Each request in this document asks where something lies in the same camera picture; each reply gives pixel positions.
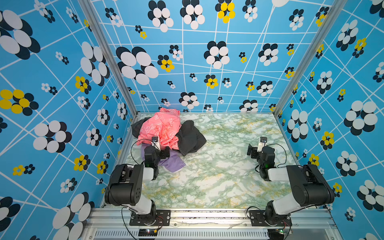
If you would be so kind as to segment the purple cloth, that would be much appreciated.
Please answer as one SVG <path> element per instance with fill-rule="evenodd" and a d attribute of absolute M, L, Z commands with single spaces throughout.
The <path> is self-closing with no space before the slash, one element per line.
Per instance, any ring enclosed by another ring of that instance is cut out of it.
<path fill-rule="evenodd" d="M 169 156 L 162 159 L 161 157 L 165 155 L 158 148 L 149 144 L 142 144 L 141 153 L 144 165 L 147 168 L 155 169 L 162 166 L 170 173 L 176 173 L 186 166 L 176 151 L 170 151 Z"/>

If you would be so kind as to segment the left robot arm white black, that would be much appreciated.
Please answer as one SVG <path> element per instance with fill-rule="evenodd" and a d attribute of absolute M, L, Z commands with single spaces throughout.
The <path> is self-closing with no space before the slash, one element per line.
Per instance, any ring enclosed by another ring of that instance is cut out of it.
<path fill-rule="evenodd" d="M 165 225 L 170 211 L 158 211 L 153 200 L 142 193 L 143 182 L 154 181 L 159 174 L 159 162 L 170 156 L 170 148 L 159 150 L 155 146 L 144 149 L 144 163 L 117 165 L 105 192 L 105 202 L 131 211 L 131 226 Z"/>

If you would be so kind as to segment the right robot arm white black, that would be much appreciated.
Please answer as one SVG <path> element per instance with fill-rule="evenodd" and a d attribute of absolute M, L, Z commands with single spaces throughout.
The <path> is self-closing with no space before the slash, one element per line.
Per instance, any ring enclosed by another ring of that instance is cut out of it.
<path fill-rule="evenodd" d="M 275 149 L 260 143 L 248 146 L 247 155 L 256 159 L 255 171 L 266 182 L 286 182 L 291 193 L 267 203 L 263 213 L 264 221 L 271 226 L 285 222 L 290 214 L 307 207 L 332 204 L 335 194 L 315 165 L 275 166 Z"/>

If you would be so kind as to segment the pink patterned cloth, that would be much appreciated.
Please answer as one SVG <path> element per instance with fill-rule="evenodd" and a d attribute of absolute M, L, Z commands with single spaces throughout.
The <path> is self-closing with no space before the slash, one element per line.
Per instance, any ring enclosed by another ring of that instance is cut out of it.
<path fill-rule="evenodd" d="M 159 137 L 161 146 L 179 150 L 177 133 L 181 126 L 179 110 L 161 108 L 159 112 L 143 123 L 136 145 L 149 144 L 152 137 Z"/>

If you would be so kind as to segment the black cloth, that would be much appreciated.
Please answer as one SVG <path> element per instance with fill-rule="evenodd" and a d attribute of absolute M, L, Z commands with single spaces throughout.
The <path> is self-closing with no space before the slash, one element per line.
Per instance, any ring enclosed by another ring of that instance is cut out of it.
<path fill-rule="evenodd" d="M 140 134 L 140 129 L 147 119 L 140 120 L 132 125 L 132 134 L 135 138 L 138 139 Z M 181 123 L 182 126 L 177 133 L 177 137 L 179 138 L 179 151 L 183 156 L 186 156 L 189 153 L 197 152 L 201 147 L 206 143 L 206 138 L 204 135 L 195 127 L 195 123 L 193 121 L 185 121 Z"/>

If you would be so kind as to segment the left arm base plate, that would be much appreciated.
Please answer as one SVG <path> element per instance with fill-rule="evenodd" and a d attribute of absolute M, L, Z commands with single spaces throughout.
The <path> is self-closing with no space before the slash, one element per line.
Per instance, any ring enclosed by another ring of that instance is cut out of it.
<path fill-rule="evenodd" d="M 147 215 L 138 215 L 131 212 L 130 226 L 163 227 L 169 226 L 171 220 L 170 210 L 156 210 Z"/>

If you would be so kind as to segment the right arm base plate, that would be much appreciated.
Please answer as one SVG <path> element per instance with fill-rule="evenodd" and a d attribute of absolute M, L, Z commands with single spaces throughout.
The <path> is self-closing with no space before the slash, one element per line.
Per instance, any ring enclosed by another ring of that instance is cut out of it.
<path fill-rule="evenodd" d="M 251 221 L 252 227 L 276 227 L 282 229 L 292 226 L 292 219 L 289 216 L 269 218 L 265 211 L 256 209 L 248 210 L 247 216 Z"/>

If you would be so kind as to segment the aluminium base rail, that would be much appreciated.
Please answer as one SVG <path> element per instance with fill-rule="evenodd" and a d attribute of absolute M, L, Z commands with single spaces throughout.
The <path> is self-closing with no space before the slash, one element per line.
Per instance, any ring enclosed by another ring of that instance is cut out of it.
<path fill-rule="evenodd" d="M 251 211 L 244 209 L 172 209 L 169 225 L 130 226 L 131 214 L 118 208 L 95 209 L 81 237 L 83 240 L 340 240 L 326 209 L 293 213 L 280 226 L 253 226 Z"/>

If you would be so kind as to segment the left corner aluminium post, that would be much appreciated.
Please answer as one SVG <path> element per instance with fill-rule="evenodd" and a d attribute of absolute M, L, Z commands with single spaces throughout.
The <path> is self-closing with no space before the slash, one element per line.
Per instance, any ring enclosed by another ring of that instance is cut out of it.
<path fill-rule="evenodd" d="M 102 26 L 99 23 L 96 15 L 96 11 L 93 9 L 91 1 L 86 0 L 79 0 L 79 4 L 87 18 L 87 20 L 90 22 L 91 27 L 93 29 L 93 33 L 95 35 L 95 38 L 102 49 L 102 52 L 106 58 L 107 63 L 109 64 L 109 68 L 114 75 L 117 85 L 121 90 L 121 93 L 126 100 L 126 103 L 129 107 L 129 110 L 133 116 L 133 120 L 137 117 L 137 109 L 134 105 L 133 99 L 130 96 L 130 93 L 128 92 L 128 87 L 123 79 L 123 76 L 118 68 L 118 64 L 114 60 L 114 56 L 112 53 L 112 50 L 110 49 L 107 39 L 105 37 L 105 34 L 102 30 Z"/>

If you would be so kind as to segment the corner aluminium post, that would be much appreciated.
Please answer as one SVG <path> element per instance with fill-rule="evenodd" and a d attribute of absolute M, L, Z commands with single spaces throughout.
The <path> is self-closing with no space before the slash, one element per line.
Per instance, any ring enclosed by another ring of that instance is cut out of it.
<path fill-rule="evenodd" d="M 118 64 L 114 60 L 114 56 L 112 53 L 112 50 L 110 49 L 107 39 L 105 37 L 105 34 L 102 30 L 102 26 L 99 23 L 96 15 L 96 11 L 93 9 L 91 1 L 86 0 L 79 0 L 79 4 L 87 18 L 87 20 L 90 22 L 91 27 L 93 29 L 93 33 L 95 35 L 95 38 L 102 49 L 102 52 L 106 58 L 107 63 L 109 64 L 109 68 L 114 75 L 117 85 L 121 90 L 121 93 L 126 100 L 126 103 L 129 107 L 129 110 L 133 116 L 133 120 L 137 117 L 137 109 L 134 105 L 133 99 L 130 96 L 130 93 L 128 92 L 128 87 L 123 79 L 123 76 L 118 68 Z"/>
<path fill-rule="evenodd" d="M 280 98 L 279 102 L 277 103 L 277 107 L 274 111 L 274 117 L 277 118 L 280 111 L 283 109 L 285 104 L 288 102 L 289 97 L 294 89 L 294 87 L 298 84 L 300 81 L 302 75 L 308 68 L 309 64 L 311 63 L 316 50 L 318 47 L 323 43 L 325 37 L 328 35 L 329 31 L 335 24 L 335 21 L 339 17 L 342 9 L 346 5 L 348 1 L 347 0 L 336 0 L 333 2 L 333 5 L 330 8 L 329 14 L 327 18 L 325 19 L 322 26 L 317 31 L 314 39 L 312 40 L 309 48 L 305 52 L 302 60 L 300 61 L 300 64 L 298 65 L 298 68 L 294 74 L 294 77 L 290 82 L 288 83 L 285 91 L 283 92 L 282 97 Z"/>

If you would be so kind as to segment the right corner aluminium post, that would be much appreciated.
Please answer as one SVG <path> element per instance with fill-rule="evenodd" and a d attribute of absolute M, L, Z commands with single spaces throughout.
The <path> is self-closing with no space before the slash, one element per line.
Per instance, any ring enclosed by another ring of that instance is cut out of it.
<path fill-rule="evenodd" d="M 300 61 L 300 64 L 298 65 L 298 68 L 294 74 L 294 77 L 290 82 L 288 83 L 285 91 L 283 92 L 282 97 L 280 98 L 279 102 L 277 103 L 277 107 L 274 111 L 274 117 L 277 118 L 280 111 L 283 109 L 285 104 L 288 102 L 289 97 L 294 89 L 294 87 L 298 84 L 300 81 L 302 75 L 308 68 L 309 64 L 311 63 L 316 50 L 318 47 L 323 43 L 325 37 L 328 35 L 329 31 L 335 24 L 335 21 L 339 17 L 342 9 L 346 5 L 348 1 L 347 0 L 336 0 L 333 2 L 333 5 L 330 8 L 329 14 L 327 18 L 325 19 L 322 26 L 317 31 L 314 39 L 312 40 L 309 48 L 305 52 L 302 60 Z"/>

